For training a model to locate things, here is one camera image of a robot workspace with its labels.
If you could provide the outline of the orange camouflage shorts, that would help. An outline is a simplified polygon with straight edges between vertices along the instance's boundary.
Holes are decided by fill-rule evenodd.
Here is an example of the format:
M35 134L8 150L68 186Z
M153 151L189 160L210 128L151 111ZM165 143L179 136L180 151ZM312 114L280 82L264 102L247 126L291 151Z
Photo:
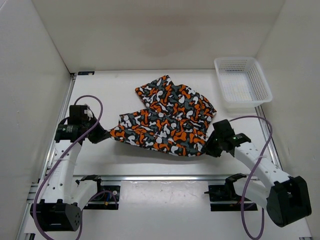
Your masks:
M180 157L205 153L208 128L216 115L210 101L164 75L135 89L145 108L119 116L107 135L115 141Z

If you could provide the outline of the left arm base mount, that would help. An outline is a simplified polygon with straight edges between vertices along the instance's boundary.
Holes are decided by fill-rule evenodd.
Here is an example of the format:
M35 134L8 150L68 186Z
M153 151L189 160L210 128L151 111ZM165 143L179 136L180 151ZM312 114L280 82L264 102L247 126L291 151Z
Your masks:
M98 195L84 207L85 210L118 210L120 204L121 185L119 182L103 181Z

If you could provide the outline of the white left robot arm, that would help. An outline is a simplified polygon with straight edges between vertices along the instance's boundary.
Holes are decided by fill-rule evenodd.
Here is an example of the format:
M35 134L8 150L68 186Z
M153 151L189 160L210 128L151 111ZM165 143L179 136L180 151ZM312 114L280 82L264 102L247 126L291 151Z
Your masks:
M82 224L83 209L92 198L105 194L98 175L74 179L74 170L83 142L97 144L106 130L87 105L70 105L54 137L52 168L38 187L30 209L37 228L47 232L75 232Z

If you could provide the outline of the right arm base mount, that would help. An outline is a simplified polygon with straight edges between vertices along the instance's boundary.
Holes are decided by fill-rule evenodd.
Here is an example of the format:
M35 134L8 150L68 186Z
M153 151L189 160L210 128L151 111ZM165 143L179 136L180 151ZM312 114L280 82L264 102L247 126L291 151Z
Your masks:
M211 212L241 211L241 196L228 194L224 185L208 185L208 190L204 194L209 196Z

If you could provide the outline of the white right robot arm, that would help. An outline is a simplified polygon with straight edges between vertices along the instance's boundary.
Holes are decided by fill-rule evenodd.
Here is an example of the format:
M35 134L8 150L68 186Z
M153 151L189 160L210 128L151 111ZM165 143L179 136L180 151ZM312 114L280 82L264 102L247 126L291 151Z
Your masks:
M236 134L227 119L215 122L206 145L206 153L219 157L229 153L248 167L261 183L249 180L248 176L237 173L225 179L224 189L215 192L236 200L241 195L266 210L270 219L278 227L285 227L312 213L307 182L301 177L293 177L277 168L270 159L264 157L254 143L244 133Z

